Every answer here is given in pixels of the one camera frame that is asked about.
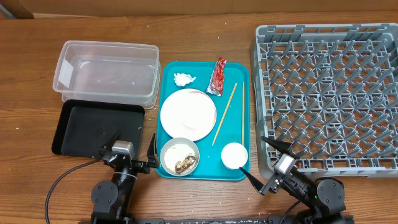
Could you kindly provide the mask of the white napkin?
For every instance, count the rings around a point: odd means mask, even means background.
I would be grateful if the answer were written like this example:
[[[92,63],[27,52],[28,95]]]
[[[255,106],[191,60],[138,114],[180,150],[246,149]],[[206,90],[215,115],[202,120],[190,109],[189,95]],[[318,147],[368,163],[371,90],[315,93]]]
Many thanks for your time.
[[[174,73],[174,82],[177,86],[186,86],[195,81],[195,77],[186,73]]]

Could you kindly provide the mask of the grey metal bowl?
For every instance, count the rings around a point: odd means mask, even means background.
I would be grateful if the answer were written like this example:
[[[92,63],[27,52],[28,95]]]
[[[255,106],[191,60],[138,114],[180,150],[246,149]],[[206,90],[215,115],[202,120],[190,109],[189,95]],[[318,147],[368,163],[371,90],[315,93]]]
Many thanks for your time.
[[[161,149],[160,164],[172,177],[192,174],[200,161],[197,145],[186,138],[173,138]]]

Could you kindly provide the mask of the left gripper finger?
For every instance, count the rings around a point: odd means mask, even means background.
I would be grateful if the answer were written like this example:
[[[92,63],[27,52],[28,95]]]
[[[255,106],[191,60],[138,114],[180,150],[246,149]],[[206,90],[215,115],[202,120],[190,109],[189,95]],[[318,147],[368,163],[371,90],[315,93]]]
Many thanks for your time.
[[[118,140],[120,135],[119,130],[117,130],[108,141],[106,141],[101,149],[99,150],[99,155],[103,156],[106,154],[107,151],[111,151],[112,146],[114,145],[114,143]]]
[[[159,168],[159,157],[156,147],[156,133],[153,134],[149,148],[147,150],[147,158],[150,167]]]

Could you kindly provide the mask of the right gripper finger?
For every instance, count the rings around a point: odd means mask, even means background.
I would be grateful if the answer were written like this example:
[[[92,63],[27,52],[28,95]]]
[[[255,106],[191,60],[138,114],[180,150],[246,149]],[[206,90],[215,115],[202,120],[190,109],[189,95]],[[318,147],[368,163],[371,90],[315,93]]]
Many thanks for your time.
[[[248,180],[250,181],[252,186],[257,190],[257,192],[264,192],[264,184],[260,180],[251,175],[243,167],[240,167],[239,170],[244,173],[244,175],[248,178]]]
[[[291,142],[279,141],[265,136],[261,136],[261,139],[272,146],[276,151],[292,155],[293,144]]]

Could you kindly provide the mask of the rice food waste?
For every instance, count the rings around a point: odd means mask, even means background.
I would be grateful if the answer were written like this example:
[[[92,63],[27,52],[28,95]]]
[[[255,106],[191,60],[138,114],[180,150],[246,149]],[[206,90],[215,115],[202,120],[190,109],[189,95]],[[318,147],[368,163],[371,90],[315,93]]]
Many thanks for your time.
[[[195,151],[187,144],[174,144],[164,153],[164,166],[174,174],[188,172],[196,161]]]

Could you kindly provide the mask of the white cup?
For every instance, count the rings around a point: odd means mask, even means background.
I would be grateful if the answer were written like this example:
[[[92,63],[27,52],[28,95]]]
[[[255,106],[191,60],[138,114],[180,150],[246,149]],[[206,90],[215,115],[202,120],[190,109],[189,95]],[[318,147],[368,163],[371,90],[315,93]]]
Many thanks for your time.
[[[239,169],[247,163],[248,159],[248,151],[242,144],[237,142],[225,145],[221,151],[222,163],[228,169]]]

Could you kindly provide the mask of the wooden chopstick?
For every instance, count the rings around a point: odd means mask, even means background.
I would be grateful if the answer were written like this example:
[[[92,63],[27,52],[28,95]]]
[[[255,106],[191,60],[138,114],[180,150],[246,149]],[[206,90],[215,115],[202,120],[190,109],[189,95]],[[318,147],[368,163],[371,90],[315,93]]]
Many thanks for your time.
[[[226,114],[227,114],[227,112],[228,112],[228,108],[229,108],[229,106],[230,106],[230,104],[231,104],[231,100],[233,99],[234,92],[236,91],[237,85],[238,85],[237,83],[234,84],[233,90],[232,90],[232,92],[231,92],[231,94],[230,94],[230,96],[229,96],[228,102],[227,102],[226,107],[225,107],[225,109],[224,109],[223,115],[222,115],[222,117],[221,117],[220,123],[219,123],[219,125],[218,125],[217,130],[216,130],[216,134],[215,134],[215,136],[214,136],[214,139],[213,139],[213,142],[212,142],[211,146],[214,146],[214,145],[215,145],[215,141],[216,141],[216,139],[217,139],[217,137],[218,137],[218,135],[219,135],[220,129],[221,129],[221,127],[222,127],[224,118],[225,118],[225,116],[226,116]]]

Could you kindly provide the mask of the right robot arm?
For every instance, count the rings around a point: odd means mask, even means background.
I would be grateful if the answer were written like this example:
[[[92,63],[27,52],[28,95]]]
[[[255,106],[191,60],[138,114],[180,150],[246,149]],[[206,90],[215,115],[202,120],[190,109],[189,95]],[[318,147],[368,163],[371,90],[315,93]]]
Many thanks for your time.
[[[268,223],[353,223],[346,217],[345,189],[341,181],[332,177],[309,179],[298,171],[299,156],[293,153],[293,144],[262,136],[261,139],[279,152],[273,165],[273,174],[266,184],[240,167],[252,186],[261,194],[276,194],[280,189],[297,199],[282,216],[268,218]]]

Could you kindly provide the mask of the pink shallow bowl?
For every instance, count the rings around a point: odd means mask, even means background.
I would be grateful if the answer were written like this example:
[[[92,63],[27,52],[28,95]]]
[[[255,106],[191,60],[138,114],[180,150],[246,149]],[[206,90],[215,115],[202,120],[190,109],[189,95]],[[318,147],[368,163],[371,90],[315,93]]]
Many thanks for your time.
[[[161,126],[172,138],[201,140],[210,134],[216,119],[213,100],[204,92],[191,88],[172,93],[160,108]]]

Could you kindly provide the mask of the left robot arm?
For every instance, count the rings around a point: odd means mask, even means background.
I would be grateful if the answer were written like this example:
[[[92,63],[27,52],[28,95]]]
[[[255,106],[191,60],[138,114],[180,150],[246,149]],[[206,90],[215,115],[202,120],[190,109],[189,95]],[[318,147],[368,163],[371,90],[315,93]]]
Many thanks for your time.
[[[147,160],[134,158],[133,143],[119,140],[117,131],[100,149],[105,165],[114,169],[111,180],[96,184],[91,193],[93,212],[91,223],[135,223],[127,212],[138,174],[149,174],[159,167],[156,135],[152,136],[147,150]]]

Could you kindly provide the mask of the red snack wrapper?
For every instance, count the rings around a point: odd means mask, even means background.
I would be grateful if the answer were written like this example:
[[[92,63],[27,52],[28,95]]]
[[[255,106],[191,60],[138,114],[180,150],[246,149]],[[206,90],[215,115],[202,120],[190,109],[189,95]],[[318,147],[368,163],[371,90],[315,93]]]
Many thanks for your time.
[[[224,85],[224,67],[227,61],[220,57],[213,69],[208,87],[206,89],[207,93],[216,96],[222,96],[223,94],[223,85]]]

